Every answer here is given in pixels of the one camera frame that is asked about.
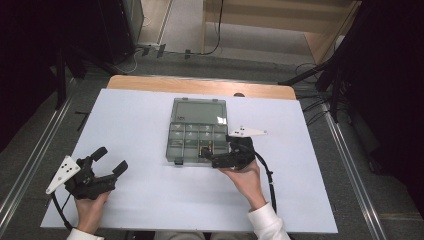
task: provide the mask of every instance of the white sleeve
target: white sleeve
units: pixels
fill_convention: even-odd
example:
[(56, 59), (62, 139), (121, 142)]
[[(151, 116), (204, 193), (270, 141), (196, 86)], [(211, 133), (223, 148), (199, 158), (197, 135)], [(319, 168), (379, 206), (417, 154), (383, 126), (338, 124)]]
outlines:
[(97, 236), (82, 232), (76, 228), (73, 228), (67, 240), (104, 240), (104, 238), (97, 237)]
[(258, 240), (290, 240), (284, 229), (283, 220), (275, 214), (270, 203), (248, 215)]

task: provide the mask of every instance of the left hand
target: left hand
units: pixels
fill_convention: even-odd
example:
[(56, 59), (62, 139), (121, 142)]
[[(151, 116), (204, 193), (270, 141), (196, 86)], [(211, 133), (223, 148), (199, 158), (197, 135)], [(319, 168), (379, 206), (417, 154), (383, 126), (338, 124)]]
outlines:
[(110, 192), (102, 193), (96, 200), (75, 199), (79, 217), (78, 230), (94, 235), (99, 228), (100, 219), (103, 215), (103, 205), (109, 198), (109, 194)]

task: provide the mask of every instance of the right hand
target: right hand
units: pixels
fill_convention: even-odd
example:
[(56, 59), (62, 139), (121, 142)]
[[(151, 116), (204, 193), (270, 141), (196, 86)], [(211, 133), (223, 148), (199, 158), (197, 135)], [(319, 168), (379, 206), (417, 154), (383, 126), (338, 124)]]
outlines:
[(252, 207), (251, 211), (266, 205), (266, 200), (262, 193), (260, 169), (256, 160), (253, 160), (242, 170), (231, 168), (220, 168), (219, 170), (227, 175), (234, 182), (239, 192), (247, 198)]

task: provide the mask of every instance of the floor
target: floor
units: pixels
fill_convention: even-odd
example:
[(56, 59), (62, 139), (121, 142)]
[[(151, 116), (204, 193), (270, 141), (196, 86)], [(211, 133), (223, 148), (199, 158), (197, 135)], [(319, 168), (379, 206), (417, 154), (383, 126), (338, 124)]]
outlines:
[[(198, 16), (181, 12), (189, 9), (188, 7), (198, 10), (199, 2), (202, 1), (143, 1), (145, 16), (151, 20), (151, 23), (148, 24), (149, 22), (145, 19), (144, 24), (148, 24), (148, 26), (142, 29), (139, 44), (151, 46), (166, 44), (166, 51), (176, 52), (185, 51), (185, 49), (190, 49), (192, 52), (200, 50), (200, 45), (196, 40), (199, 26), (197, 21), (191, 19), (198, 18)], [(157, 21), (154, 17), (156, 16), (155, 12), (159, 12)], [(190, 21), (196, 24), (190, 27), (187, 24)], [(155, 30), (155, 33), (151, 35), (144, 33), (154, 27), (159, 30)], [(184, 59), (184, 55), (166, 53), (163, 57), (158, 58), (157, 52), (151, 51), (146, 56), (139, 54), (134, 57), (138, 66), (129, 74), (220, 78), (276, 84), (278, 81), (290, 79), (313, 66), (310, 64), (301, 66), (303, 63), (312, 61), (302, 33), (283, 31), (274, 33), (276, 35), (273, 35), (275, 37), (272, 39), (264, 39), (262, 36), (268, 35), (267, 32), (269, 32), (268, 29), (222, 26), (220, 48), (214, 53), (214, 56), (192, 56), (190, 59)], [(214, 40), (216, 40), (213, 24), (208, 26), (207, 35), (207, 46), (210, 49), (214, 47)], [(283, 39), (281, 43), (274, 41), (277, 37)], [(133, 69), (134, 59), (127, 59), (119, 67)], [(67, 112), (61, 120), (61, 124), (53, 129), (52, 141), (47, 144), (46, 148), (42, 148), (40, 162), (33, 166), (38, 170), (34, 172), (33, 176), (30, 176), (33, 180), (24, 186), (25, 191), (19, 200), (21, 204), (16, 208), (11, 208), (14, 215), (6, 224), (7, 228), (3, 228), (5, 222), (4, 219), (2, 220), (1, 239), (34, 239), (34, 236), (38, 236), (40, 239), (66, 238), (65, 230), (40, 229), (39, 224), (44, 216), (45, 204), (48, 200), (43, 192), (49, 182), (49, 173), (53, 172), (57, 162), (61, 161), (58, 159), (72, 152), (81, 133), (78, 129), (84, 123), (84, 114), (78, 113), (90, 112), (98, 92), (106, 86), (109, 79), (109, 76), (95, 66), (88, 64), (87, 68), (89, 75), (85, 80), (73, 80), (78, 84), (71, 95)], [(305, 122), (311, 123), (308, 130), (333, 206), (339, 234), (295, 234), (296, 239), (423, 239), (424, 222), (405, 187), (391, 176), (371, 173), (366, 153), (353, 128), (349, 125), (348, 115), (345, 111), (339, 111), (338, 127), (344, 136), (354, 166), (382, 227), (382, 237), (373, 235), (370, 225), (366, 221), (364, 209), (359, 204), (361, 199), (355, 192), (346, 163), (343, 162), (338, 150), (339, 146), (335, 143), (334, 133), (329, 124), (331, 120), (323, 113), (325, 104), (322, 104), (322, 100), (317, 98), (314, 91), (314, 81), (316, 81), (314, 77), (308, 78), (296, 84), (294, 88), (305, 109)], [(34, 158), (33, 150), (37, 149), (38, 140), (55, 114), (54, 104), (55, 96), (52, 95), (40, 106), (33, 118), (22, 127), (8, 148), (0, 153), (0, 163), (2, 164), (0, 199), (2, 202), (7, 198), (7, 193), (13, 189), (16, 179), (19, 179), (20, 170), (25, 169), (29, 160)], [(108, 236), (109, 239), (129, 239), (131, 237), (123, 231), (102, 230), (100, 234)]]

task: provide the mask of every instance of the white paper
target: white paper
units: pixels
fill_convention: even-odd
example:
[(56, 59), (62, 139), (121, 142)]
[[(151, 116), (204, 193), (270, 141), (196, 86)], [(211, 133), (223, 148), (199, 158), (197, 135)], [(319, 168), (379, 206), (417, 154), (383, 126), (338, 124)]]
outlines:
[[(298, 101), (215, 95), (103, 89), (72, 154), (84, 158), (108, 150), (93, 163), (98, 176), (122, 160), (129, 167), (105, 205), (101, 227), (132, 230), (252, 231), (247, 200), (221, 172), (208, 167), (176, 167), (166, 144), (174, 98), (220, 99), (227, 105), (229, 131), (241, 125), (266, 130), (252, 137), (255, 150), (274, 172), (278, 215), (288, 232), (336, 233), (315, 152)], [(265, 170), (262, 188), (270, 201)], [(64, 202), (66, 190), (57, 195)], [(73, 201), (65, 208), (77, 224)], [(53, 204), (42, 227), (63, 227)]]

